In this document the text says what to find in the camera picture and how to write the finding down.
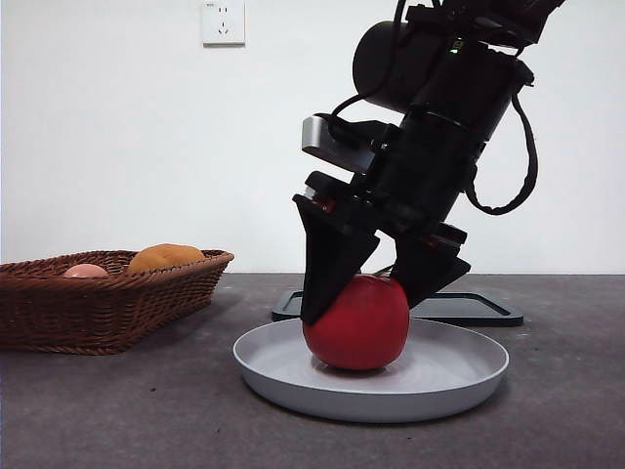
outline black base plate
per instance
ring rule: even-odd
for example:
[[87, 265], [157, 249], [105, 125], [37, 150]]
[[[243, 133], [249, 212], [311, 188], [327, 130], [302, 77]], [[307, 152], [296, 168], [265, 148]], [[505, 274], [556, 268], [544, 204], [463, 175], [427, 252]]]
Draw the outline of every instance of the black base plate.
[[[273, 308], [271, 317], [273, 320], [298, 318], [301, 308], [302, 290], [286, 291]], [[476, 293], [435, 293], [412, 308], [410, 317], [463, 326], [511, 327], [523, 324], [522, 314]]]

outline woven basket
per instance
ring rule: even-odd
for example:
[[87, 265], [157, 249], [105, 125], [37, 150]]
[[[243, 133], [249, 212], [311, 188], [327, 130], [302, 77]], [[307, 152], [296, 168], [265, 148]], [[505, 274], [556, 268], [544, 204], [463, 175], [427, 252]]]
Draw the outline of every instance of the woven basket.
[[[125, 274], [134, 251], [93, 251], [0, 266], [0, 349], [110, 355], [160, 325], [201, 309], [234, 256]], [[96, 264], [106, 278], [64, 278]]]

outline plate rim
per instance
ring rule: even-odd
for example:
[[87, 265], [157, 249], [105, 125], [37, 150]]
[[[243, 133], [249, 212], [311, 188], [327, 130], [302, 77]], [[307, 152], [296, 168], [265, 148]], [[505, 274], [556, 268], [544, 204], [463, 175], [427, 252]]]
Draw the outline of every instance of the plate rim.
[[253, 329], [248, 330], [247, 332], [242, 334], [238, 339], [236, 339], [236, 341], [232, 345], [232, 354], [234, 355], [234, 358], [239, 363], [239, 365], [242, 366], [243, 368], [245, 368], [245, 369], [247, 369], [249, 371], [254, 372], [257, 376], [261, 376], [264, 379], [268, 379], [268, 380], [274, 381], [276, 383], [280, 383], [280, 384], [287, 385], [287, 386], [294, 386], [294, 387], [298, 387], [298, 388], [302, 388], [302, 389], [322, 391], [322, 392], [327, 392], [327, 393], [342, 393], [342, 394], [354, 394], [354, 395], [365, 395], [365, 396], [415, 396], [415, 395], [424, 396], [424, 395], [429, 395], [429, 394], [440, 394], [440, 393], [449, 393], [449, 392], [461, 391], [463, 389], [480, 386], [480, 385], [482, 385], [484, 383], [492, 381], [493, 379], [496, 379], [497, 377], [499, 377], [500, 375], [502, 375], [506, 371], [506, 369], [508, 368], [508, 365], [510, 364], [510, 354], [508, 353], [506, 348], [503, 345], [501, 345], [499, 342], [497, 342], [495, 339], [492, 339], [492, 338], [488, 337], [487, 335], [484, 335], [484, 334], [482, 334], [480, 332], [476, 332], [476, 331], [471, 330], [471, 329], [466, 328], [466, 327], [461, 327], [459, 325], [448, 324], [448, 323], [440, 322], [440, 321], [437, 321], [437, 320], [423, 320], [423, 319], [417, 319], [417, 318], [410, 318], [410, 321], [435, 322], [437, 325], [439, 325], [441, 327], [454, 327], [454, 328], [457, 328], [457, 329], [462, 329], [463, 332], [469, 332], [469, 333], [472, 333], [472, 334], [476, 334], [476, 335], [478, 335], [478, 336], [480, 336], [480, 337], [482, 337], [484, 339], [487, 339], [487, 341], [494, 343], [494, 345], [497, 346], [498, 349], [503, 351], [504, 357], [505, 357], [504, 363], [496, 371], [490, 373], [489, 375], [483, 377], [482, 379], [479, 379], [477, 381], [473, 381], [473, 382], [471, 382], [469, 384], [465, 384], [463, 386], [457, 386], [457, 387], [451, 387], [451, 388], [440, 388], [440, 389], [435, 389], [435, 390], [431, 390], [431, 391], [423, 391], [423, 392], [415, 392], [415, 391], [362, 391], [362, 390], [353, 390], [353, 389], [332, 389], [332, 388], [326, 388], [326, 387], [305, 386], [303, 384], [293, 383], [293, 382], [290, 382], [290, 381], [285, 381], [283, 379], [275, 378], [273, 376], [268, 376], [267, 374], [265, 374], [265, 373], [259, 371], [258, 369], [256, 369], [254, 366], [251, 366], [250, 364], [246, 363], [239, 356], [239, 354], [236, 352], [237, 345], [248, 334], [251, 334], [252, 332], [255, 332], [255, 331], [257, 331], [259, 329], [262, 329], [264, 327], [272, 327], [272, 326], [274, 326], [276, 324], [281, 324], [281, 323], [284, 323], [284, 322], [290, 322], [290, 321], [295, 321], [295, 320], [301, 321], [299, 318], [294, 318], [294, 319], [291, 319], [291, 320], [281, 320], [281, 321], [277, 321], [277, 322], [269, 322], [267, 324], [263, 324], [263, 325], [260, 325], [258, 327], [254, 327]]

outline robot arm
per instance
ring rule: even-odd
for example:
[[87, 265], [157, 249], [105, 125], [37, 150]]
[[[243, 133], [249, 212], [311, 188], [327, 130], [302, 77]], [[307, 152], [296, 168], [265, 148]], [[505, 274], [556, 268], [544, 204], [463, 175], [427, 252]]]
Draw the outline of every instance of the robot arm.
[[[533, 74], [516, 48], [537, 42], [563, 0], [446, 0], [410, 7], [370, 28], [354, 55], [358, 95], [332, 114], [304, 122], [303, 150], [354, 173], [349, 183], [314, 172], [296, 202], [307, 234], [302, 320], [315, 322], [379, 243], [396, 242], [391, 271], [410, 307], [469, 271], [457, 256], [466, 233], [444, 223], [460, 192], [491, 214], [519, 206], [531, 193], [537, 161], [517, 94]], [[386, 69], [380, 64], [389, 63]], [[366, 99], [404, 114], [400, 125], [338, 117]], [[503, 113], [520, 113], [530, 154], [528, 177], [506, 207], [477, 202], [476, 162]]]

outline white wall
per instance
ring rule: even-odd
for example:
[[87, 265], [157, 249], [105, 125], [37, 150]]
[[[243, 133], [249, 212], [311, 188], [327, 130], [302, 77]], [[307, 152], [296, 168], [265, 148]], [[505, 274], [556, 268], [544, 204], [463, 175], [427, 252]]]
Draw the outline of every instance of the white wall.
[[[231, 272], [303, 270], [290, 198], [314, 169], [347, 173], [299, 151], [301, 121], [352, 94], [355, 45], [395, 2], [248, 0], [240, 49], [201, 47], [200, 4], [2, 1], [3, 262], [170, 241], [235, 253]], [[474, 272], [625, 273], [623, 18], [623, 2], [568, 0], [523, 55], [539, 185], [504, 217], [458, 202]], [[485, 203], [516, 194], [513, 112], [480, 165]]]

